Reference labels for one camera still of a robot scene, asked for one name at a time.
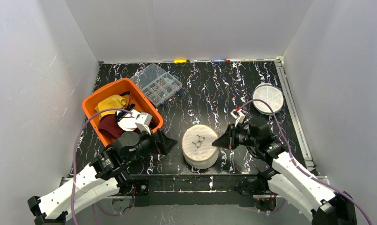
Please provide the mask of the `white mesh bag beige trim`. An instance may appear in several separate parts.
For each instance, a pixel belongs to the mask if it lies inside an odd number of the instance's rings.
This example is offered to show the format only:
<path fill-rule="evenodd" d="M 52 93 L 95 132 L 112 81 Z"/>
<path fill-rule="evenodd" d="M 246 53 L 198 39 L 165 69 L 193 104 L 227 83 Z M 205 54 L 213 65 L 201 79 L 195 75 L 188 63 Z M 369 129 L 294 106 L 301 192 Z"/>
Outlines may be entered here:
<path fill-rule="evenodd" d="M 186 130 L 182 151 L 187 164 L 196 169 L 208 169 L 219 156 L 219 148 L 212 145 L 218 134 L 209 126 L 198 124 Z"/>

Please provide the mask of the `maroon bra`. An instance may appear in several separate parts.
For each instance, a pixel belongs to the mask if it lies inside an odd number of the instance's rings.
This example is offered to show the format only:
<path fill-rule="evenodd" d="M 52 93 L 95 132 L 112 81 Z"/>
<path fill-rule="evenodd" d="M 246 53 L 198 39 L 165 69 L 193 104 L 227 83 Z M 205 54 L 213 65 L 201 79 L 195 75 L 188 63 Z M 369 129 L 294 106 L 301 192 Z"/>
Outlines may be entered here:
<path fill-rule="evenodd" d="M 115 114 L 103 116 L 98 124 L 98 130 L 103 135 L 108 135 L 114 139 L 120 138 L 124 130 L 118 125 Z"/>

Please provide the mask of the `white mesh bag blue trim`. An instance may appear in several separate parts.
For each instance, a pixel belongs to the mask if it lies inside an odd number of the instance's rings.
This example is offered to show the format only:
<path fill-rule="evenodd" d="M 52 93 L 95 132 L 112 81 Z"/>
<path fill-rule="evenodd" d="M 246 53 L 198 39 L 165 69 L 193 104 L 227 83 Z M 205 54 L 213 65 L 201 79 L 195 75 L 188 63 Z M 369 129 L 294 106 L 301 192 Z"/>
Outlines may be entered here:
<path fill-rule="evenodd" d="M 272 109 L 274 113 L 279 112 L 284 105 L 284 96 L 281 89 L 269 84 L 262 83 L 259 84 L 253 94 L 253 99 L 260 99 L 266 102 Z M 271 110 L 261 101 L 253 101 L 254 107 L 262 114 L 272 115 Z"/>

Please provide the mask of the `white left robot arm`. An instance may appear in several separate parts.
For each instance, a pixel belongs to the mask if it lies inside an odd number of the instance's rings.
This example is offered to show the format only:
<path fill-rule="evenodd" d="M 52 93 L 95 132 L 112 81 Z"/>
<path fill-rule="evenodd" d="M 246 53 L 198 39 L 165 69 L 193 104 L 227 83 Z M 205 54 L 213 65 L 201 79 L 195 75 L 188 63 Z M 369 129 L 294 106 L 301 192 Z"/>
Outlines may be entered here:
<path fill-rule="evenodd" d="M 167 155 L 177 143 L 160 129 L 156 133 L 124 132 L 66 183 L 28 200 L 34 223 L 64 225 L 77 212 L 108 196 L 133 196 L 140 183 L 128 172 L 130 164 L 146 153 Z"/>

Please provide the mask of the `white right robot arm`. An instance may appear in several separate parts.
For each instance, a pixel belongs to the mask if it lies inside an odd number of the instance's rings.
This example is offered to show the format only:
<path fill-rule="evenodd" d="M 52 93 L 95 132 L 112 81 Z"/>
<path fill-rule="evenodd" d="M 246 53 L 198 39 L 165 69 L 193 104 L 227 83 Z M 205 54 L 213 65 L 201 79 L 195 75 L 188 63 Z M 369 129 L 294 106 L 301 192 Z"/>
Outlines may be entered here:
<path fill-rule="evenodd" d="M 357 224 L 354 204 L 346 192 L 332 190 L 321 183 L 294 157 L 272 133 L 267 123 L 229 124 L 225 133 L 212 143 L 235 149 L 246 146 L 269 168 L 257 174 L 257 186 L 283 197 L 304 214 L 313 225 Z"/>

